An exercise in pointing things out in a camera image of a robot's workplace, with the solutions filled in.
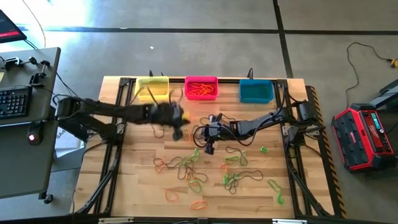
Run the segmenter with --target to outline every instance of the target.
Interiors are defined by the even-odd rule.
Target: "gray desk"
[[[19,57],[22,61],[28,61],[29,57],[35,57],[37,63],[42,60],[47,60],[51,63],[49,69],[46,68],[45,78],[41,79],[40,82],[48,90],[54,89],[54,83],[58,68],[58,61],[60,58],[61,49],[59,47],[53,47],[48,49],[39,50],[21,50],[18,52],[4,52],[0,53],[4,59],[11,57]],[[40,72],[42,69],[41,65],[26,64],[23,68],[13,67],[10,71],[0,70],[5,72],[2,80],[0,81],[0,88],[8,88],[16,85],[28,85],[31,76],[34,73]],[[5,119],[0,120],[0,126],[12,123],[25,123],[30,121],[46,120],[49,116],[50,105],[51,105],[52,94],[46,90],[40,88],[34,88],[32,91],[32,101],[30,102],[29,115],[24,118]]]
[[[18,52],[0,53],[4,59],[19,57],[26,61],[30,56],[51,63],[46,70],[47,77],[41,80],[46,89],[53,91],[55,72],[60,57],[58,47],[39,50],[24,50]],[[28,64],[24,68],[13,68],[6,72],[0,82],[0,87],[28,85],[33,73],[41,66]],[[0,121],[0,125],[7,123],[24,123],[29,121],[46,120],[49,116],[51,93],[45,90],[33,90],[29,117]],[[31,146],[27,142],[27,128],[29,124],[14,126],[0,126],[0,198],[18,195],[42,193],[47,190],[50,178],[51,163],[55,138],[58,128],[57,121],[46,121],[44,124],[44,139],[38,146]]]

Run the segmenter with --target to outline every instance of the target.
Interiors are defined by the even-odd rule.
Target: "gray floor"
[[[28,24],[29,40],[43,39],[37,24],[20,1],[0,8],[15,23]],[[26,0],[46,26],[164,27],[220,29],[276,29],[271,0]],[[395,0],[280,0],[285,29],[398,30]],[[104,75],[146,75],[148,70],[168,75],[243,77],[250,67],[255,77],[286,77],[277,34],[138,34],[46,32],[47,47],[61,47],[59,73],[80,96],[96,98]],[[397,36],[287,35],[295,78],[317,88],[325,121],[345,108],[344,90],[355,84],[346,59],[353,42],[373,45],[382,57],[397,57]],[[0,52],[28,49],[25,43],[1,44]],[[350,102],[366,102],[398,70],[360,46],[350,49],[360,84],[350,91]],[[65,93],[61,83],[56,92]],[[350,218],[397,223],[398,172],[352,175],[344,170],[330,126],[327,125],[343,198]],[[76,184],[77,170],[54,172],[49,192],[55,200],[42,205],[36,195],[0,200],[0,219],[66,214]]]

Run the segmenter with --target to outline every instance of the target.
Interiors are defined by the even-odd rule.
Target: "wooden tabletop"
[[[120,77],[104,77],[99,100],[114,103],[118,91]],[[290,94],[297,100],[307,99],[305,84],[302,79],[288,79]],[[170,89],[183,88],[183,83],[171,83]],[[177,169],[164,169],[158,174],[154,169],[156,157],[169,161],[175,156],[191,156],[195,148],[189,138],[192,128],[199,119],[209,114],[223,113],[230,118],[254,119],[277,109],[275,100],[265,105],[242,104],[239,102],[237,84],[219,83],[219,96],[215,101],[188,101],[184,98],[181,106],[189,111],[191,124],[185,126],[187,138],[173,141],[172,130],[165,129],[163,138],[154,137],[150,125],[128,124],[124,138],[122,159],[118,173],[112,216],[129,217],[218,217],[218,218],[293,218],[292,198],[287,177],[280,126],[259,131],[252,145],[240,146],[236,141],[219,141],[215,144],[215,154],[210,156],[200,150],[200,159],[195,163],[195,171],[205,173],[208,181],[202,184],[203,191],[195,193],[188,187],[186,180],[177,178]],[[97,116],[103,122],[110,123],[111,118]],[[155,126],[156,135],[161,135],[160,127]],[[88,147],[98,144],[100,138],[95,136],[89,140]],[[316,150],[316,140],[306,138],[309,146]],[[239,147],[247,152],[247,166],[237,163],[228,168],[229,175],[248,170],[260,170],[264,176],[261,181],[244,178],[239,181],[236,194],[232,195],[224,189],[223,175],[218,166],[225,157],[235,156],[225,151],[226,146]],[[268,153],[260,148],[264,146]],[[75,192],[75,205],[79,209],[93,193],[98,185],[106,146],[100,146],[87,152],[81,166]],[[322,159],[312,150],[301,147],[303,166],[308,188],[312,191],[323,208],[333,213],[328,184]],[[267,180],[273,179],[282,187],[283,205],[277,203],[277,193],[270,187]],[[304,211],[303,198],[298,189],[300,208]],[[178,194],[178,200],[168,202],[165,191]],[[206,208],[190,209],[190,204],[197,200],[205,200]]]

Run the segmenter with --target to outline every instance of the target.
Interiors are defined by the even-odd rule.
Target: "desk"
[[[46,78],[41,82],[48,90],[53,90],[55,73],[60,57],[58,47],[23,50],[18,52],[2,52],[4,59],[19,57],[26,61],[33,56],[40,63],[47,60],[51,63],[46,71]],[[0,88],[15,85],[28,85],[33,73],[39,72],[41,66],[27,64],[23,68],[13,67],[5,72],[0,81]],[[25,118],[0,120],[0,126],[10,123],[26,123],[30,121],[46,120],[51,112],[50,101],[52,95],[45,90],[32,91],[29,116]],[[51,163],[58,122],[47,121],[44,124],[44,140],[38,146],[31,146],[27,142],[28,124],[0,127],[0,198],[18,195],[41,193],[47,190],[50,178]]]
[[[120,77],[104,77],[99,100],[114,103],[118,92]],[[307,98],[307,92],[302,79],[288,80],[290,94],[297,100]],[[170,89],[181,88],[183,83],[170,83]],[[184,133],[191,133],[199,119],[209,114],[224,113],[230,118],[253,119],[269,111],[276,110],[275,100],[266,105],[250,105],[239,102],[237,84],[219,83],[219,96],[215,101],[181,101],[182,107],[191,114],[191,124],[184,127]],[[111,118],[97,116],[105,123]],[[88,147],[98,144],[99,138],[90,139]],[[306,139],[309,146],[319,150],[316,140]],[[254,181],[243,179],[239,182],[238,191],[231,195],[222,184],[222,173],[218,165],[223,158],[231,156],[224,151],[226,146],[240,147],[247,150],[248,165],[239,167],[232,165],[231,173],[242,170],[259,169],[264,174],[264,180]],[[262,154],[260,147],[265,146],[269,152]],[[195,164],[197,172],[209,176],[203,185],[203,192],[192,192],[187,182],[177,179],[176,170],[165,170],[157,174],[153,159],[161,157],[171,159],[175,156],[190,156],[195,145],[186,138],[173,141],[172,130],[166,129],[162,139],[154,137],[150,125],[128,124],[124,138],[122,159],[118,172],[115,197],[111,216],[121,217],[229,217],[229,218],[293,218],[292,199],[289,189],[289,179],[285,163],[280,126],[273,126],[257,133],[254,143],[242,147],[236,142],[217,142],[213,156],[200,151],[200,160]],[[76,209],[79,209],[98,185],[106,146],[100,146],[87,152],[80,170],[75,193]],[[323,208],[333,213],[328,182],[323,168],[322,159],[305,147],[301,148],[307,185]],[[267,180],[274,179],[283,189],[284,204],[276,202],[276,193],[268,185]],[[179,194],[179,200],[168,202],[165,199],[165,189],[174,190]],[[103,203],[106,203],[107,190]],[[300,208],[304,205],[302,194],[298,190]],[[196,200],[206,200],[208,207],[202,210],[190,210],[189,205]]]

